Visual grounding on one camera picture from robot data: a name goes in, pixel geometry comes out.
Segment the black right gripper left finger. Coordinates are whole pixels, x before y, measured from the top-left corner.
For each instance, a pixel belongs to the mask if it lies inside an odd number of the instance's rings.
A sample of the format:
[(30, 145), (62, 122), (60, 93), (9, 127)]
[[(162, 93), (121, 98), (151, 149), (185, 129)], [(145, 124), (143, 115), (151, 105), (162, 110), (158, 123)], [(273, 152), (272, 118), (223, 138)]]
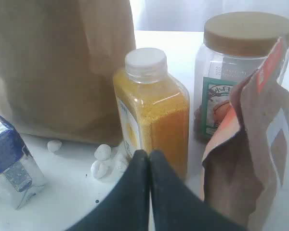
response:
[(95, 209), (69, 231), (147, 231), (149, 226), (149, 159), (137, 150), (126, 171)]

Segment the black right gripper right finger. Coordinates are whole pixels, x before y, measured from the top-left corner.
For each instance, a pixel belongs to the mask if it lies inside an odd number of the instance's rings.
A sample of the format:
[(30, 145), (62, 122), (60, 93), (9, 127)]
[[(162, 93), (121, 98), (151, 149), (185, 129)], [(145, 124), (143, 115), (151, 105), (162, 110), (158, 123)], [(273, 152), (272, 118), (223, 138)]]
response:
[(150, 154), (150, 190), (157, 231), (244, 231), (202, 202), (176, 175), (163, 152)]

